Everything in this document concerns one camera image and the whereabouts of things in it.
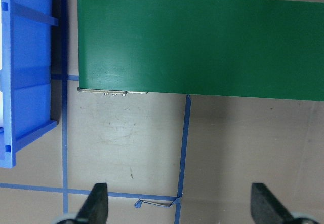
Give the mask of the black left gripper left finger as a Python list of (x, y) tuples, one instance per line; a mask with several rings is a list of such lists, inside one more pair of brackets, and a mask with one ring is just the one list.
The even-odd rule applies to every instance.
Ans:
[(107, 183), (96, 183), (76, 215), (76, 223), (106, 223), (108, 219)]

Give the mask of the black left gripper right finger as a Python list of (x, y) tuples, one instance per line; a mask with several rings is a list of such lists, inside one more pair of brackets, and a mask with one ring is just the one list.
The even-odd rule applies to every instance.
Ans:
[(263, 183), (252, 183), (251, 217), (256, 224), (295, 223), (295, 218)]

